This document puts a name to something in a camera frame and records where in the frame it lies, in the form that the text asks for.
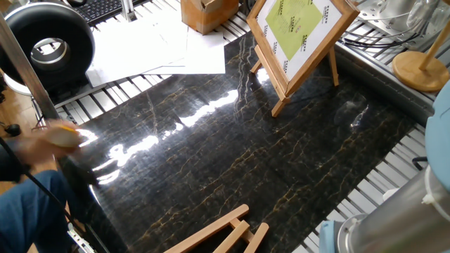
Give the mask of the person's left hand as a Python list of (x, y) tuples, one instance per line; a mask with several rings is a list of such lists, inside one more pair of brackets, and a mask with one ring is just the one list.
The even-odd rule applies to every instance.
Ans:
[(47, 129), (19, 138), (14, 143), (13, 152), (23, 164), (33, 165), (69, 155), (78, 149), (78, 145), (61, 146), (50, 143), (49, 139), (52, 135), (52, 130)]

